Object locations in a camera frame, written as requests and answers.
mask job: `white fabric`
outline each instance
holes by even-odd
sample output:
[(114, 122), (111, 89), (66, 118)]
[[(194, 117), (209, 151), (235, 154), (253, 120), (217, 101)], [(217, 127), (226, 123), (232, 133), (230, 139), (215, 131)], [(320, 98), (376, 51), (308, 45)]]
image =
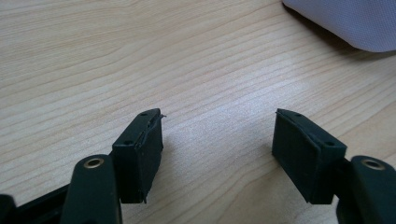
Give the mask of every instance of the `white fabric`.
[(396, 0), (283, 0), (358, 49), (396, 49)]

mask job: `small screw hole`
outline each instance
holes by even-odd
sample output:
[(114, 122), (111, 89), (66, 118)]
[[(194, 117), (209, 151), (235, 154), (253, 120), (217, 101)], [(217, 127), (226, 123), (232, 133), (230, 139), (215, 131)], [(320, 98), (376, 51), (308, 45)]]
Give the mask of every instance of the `small screw hole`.
[(105, 161), (101, 158), (93, 158), (93, 159), (86, 161), (84, 163), (84, 167), (87, 169), (93, 169), (93, 168), (96, 168), (96, 167), (102, 165), (103, 162), (105, 162)]
[(333, 143), (333, 142), (325, 142), (325, 144), (326, 144), (327, 146), (330, 146), (330, 147), (333, 147), (333, 146), (334, 146), (334, 143)]
[(363, 165), (373, 170), (385, 170), (385, 166), (377, 161), (362, 160), (361, 163), (363, 163)]

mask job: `light wood surface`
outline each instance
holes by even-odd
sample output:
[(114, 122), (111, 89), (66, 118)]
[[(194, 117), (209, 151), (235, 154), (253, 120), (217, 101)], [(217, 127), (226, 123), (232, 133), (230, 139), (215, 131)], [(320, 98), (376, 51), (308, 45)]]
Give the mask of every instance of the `light wood surface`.
[(159, 107), (163, 160), (124, 223), (337, 223), (271, 155), (300, 112), (396, 165), (396, 54), (347, 43), (280, 1), (1, 1), (0, 192), (17, 204)]

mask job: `black plastic part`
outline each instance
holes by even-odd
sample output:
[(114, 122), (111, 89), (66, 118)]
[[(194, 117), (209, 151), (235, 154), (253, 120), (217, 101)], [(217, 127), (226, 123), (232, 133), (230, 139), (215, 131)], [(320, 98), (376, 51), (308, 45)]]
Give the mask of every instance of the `black plastic part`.
[(9, 195), (0, 194), (0, 223), (6, 223), (15, 209), (14, 199)]
[(162, 117), (160, 109), (140, 113), (113, 144), (110, 155), (122, 203), (146, 202), (161, 163)]
[(361, 211), (356, 204), (350, 180), (353, 176), (353, 168), (350, 161), (344, 159), (336, 165), (333, 172), (332, 184), (335, 195), (340, 199), (337, 204), (337, 218), (340, 224), (361, 224)]
[(94, 155), (77, 163), (61, 223), (122, 223), (114, 166), (109, 156)]
[(13, 209), (10, 218), (0, 223), (59, 223), (67, 189), (63, 186)]
[(278, 109), (273, 155), (307, 202), (332, 203), (332, 168), (347, 146), (305, 116)]
[(351, 160), (350, 186), (363, 223), (396, 223), (396, 172), (384, 161), (366, 156)]

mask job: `metal rivet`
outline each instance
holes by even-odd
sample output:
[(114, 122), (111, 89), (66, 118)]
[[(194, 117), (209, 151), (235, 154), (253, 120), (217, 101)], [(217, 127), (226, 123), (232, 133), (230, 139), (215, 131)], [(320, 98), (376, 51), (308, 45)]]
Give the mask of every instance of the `metal rivet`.
[(103, 162), (105, 162), (105, 161), (101, 158), (93, 158), (93, 159), (86, 161), (84, 163), (84, 167), (87, 169), (93, 169), (93, 168), (96, 168), (96, 167), (102, 165)]
[(385, 170), (385, 166), (381, 163), (379, 163), (378, 161), (373, 161), (373, 160), (362, 160), (361, 163), (363, 163), (363, 165), (369, 167), (370, 169), (373, 170)]

